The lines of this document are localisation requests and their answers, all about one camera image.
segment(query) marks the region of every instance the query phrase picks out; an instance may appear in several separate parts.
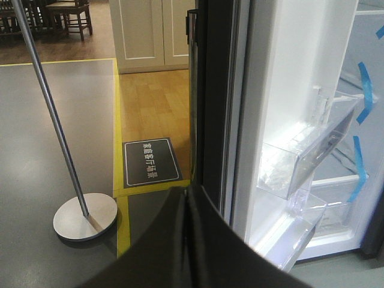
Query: refrigerator door handle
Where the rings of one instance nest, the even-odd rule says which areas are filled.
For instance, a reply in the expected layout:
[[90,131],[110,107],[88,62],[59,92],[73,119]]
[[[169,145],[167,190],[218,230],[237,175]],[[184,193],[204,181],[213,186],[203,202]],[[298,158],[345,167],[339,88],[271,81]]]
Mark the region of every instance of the refrigerator door handle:
[[190,141],[191,141],[191,182],[196,181],[197,163],[197,10],[188,10],[187,38],[189,45],[190,71]]

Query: refrigerator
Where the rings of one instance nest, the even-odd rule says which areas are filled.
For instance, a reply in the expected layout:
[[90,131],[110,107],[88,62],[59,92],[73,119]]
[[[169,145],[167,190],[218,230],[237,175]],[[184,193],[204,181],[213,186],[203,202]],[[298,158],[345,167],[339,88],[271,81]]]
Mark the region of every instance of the refrigerator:
[[382,46],[375,31],[355,43],[370,34],[360,16],[357,0],[198,0],[188,12],[191,180],[284,271],[383,249]]

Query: glass shelf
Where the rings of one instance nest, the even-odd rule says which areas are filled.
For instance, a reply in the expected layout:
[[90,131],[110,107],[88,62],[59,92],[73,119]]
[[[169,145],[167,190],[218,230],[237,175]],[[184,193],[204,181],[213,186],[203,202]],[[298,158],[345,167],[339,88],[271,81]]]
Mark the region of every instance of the glass shelf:
[[326,125],[303,125],[287,142],[264,143],[258,187],[288,199],[346,135],[360,100],[360,97],[337,95]]

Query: blue tape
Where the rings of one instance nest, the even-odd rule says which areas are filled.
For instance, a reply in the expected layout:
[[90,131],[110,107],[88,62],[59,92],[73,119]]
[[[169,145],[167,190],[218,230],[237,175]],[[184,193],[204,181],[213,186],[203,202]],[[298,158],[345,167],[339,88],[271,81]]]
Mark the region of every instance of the blue tape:
[[359,182],[351,194],[351,196],[348,199],[348,202],[353,202],[359,195],[362,187],[364,186],[365,182],[367,181],[367,173],[364,169],[364,163],[362,160],[362,154],[361,154],[361,147],[360,147],[360,139],[358,136],[353,137],[353,142],[355,144],[355,161],[356,161],[356,166],[358,169],[359,173]]
[[359,124],[361,124],[372,111],[373,89],[370,76],[363,62],[359,63],[359,69],[361,75],[362,89],[364,91],[364,110],[360,113],[356,120]]
[[384,26],[381,27],[381,28],[376,32],[376,36],[378,37],[378,39],[383,38],[383,36],[384,36]]

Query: metal pole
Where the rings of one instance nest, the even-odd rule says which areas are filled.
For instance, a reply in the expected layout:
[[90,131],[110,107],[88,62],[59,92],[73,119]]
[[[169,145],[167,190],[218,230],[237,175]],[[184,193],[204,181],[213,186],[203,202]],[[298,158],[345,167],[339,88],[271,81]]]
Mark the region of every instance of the metal pole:
[[86,207],[84,195],[83,195],[83,192],[82,192],[82,189],[80,186],[79,179],[77,178],[77,173],[76,173],[76,170],[75,170],[74,165],[73,165],[70,150],[68,148],[67,141],[65,140],[64,132],[63,132],[61,124],[60,124],[60,119],[59,119],[58,113],[56,111],[56,107],[55,107],[55,104],[53,102],[52,95],[51,95],[50,90],[49,90],[47,79],[45,77],[43,67],[41,66],[41,62],[40,62],[40,59],[38,57],[38,53],[36,50],[36,46],[35,46],[31,31],[29,30],[29,25],[28,25],[28,21],[27,21],[27,18],[26,18],[24,9],[23,9],[22,2],[21,2],[21,0],[12,0],[12,3],[13,3],[16,17],[18,19],[18,23],[19,23],[20,28],[21,28],[22,33],[23,33],[26,48],[28,49],[28,52],[31,55],[32,63],[34,65],[35,72],[36,72],[36,76],[37,76],[38,82],[40,84],[41,91],[43,92],[44,99],[46,101],[46,104],[47,104],[47,107],[49,110],[49,114],[50,114],[50,117],[51,117],[52,122],[53,122],[53,126],[55,127],[55,131],[56,131],[56,134],[57,134],[58,139],[59,139],[61,150],[62,150],[62,153],[64,155],[65,162],[67,163],[68,171],[71,175],[72,183],[73,183],[74,189],[76,191],[77,198],[79,199],[83,215],[84,215],[84,217],[88,217],[89,212],[88,212],[88,209]]

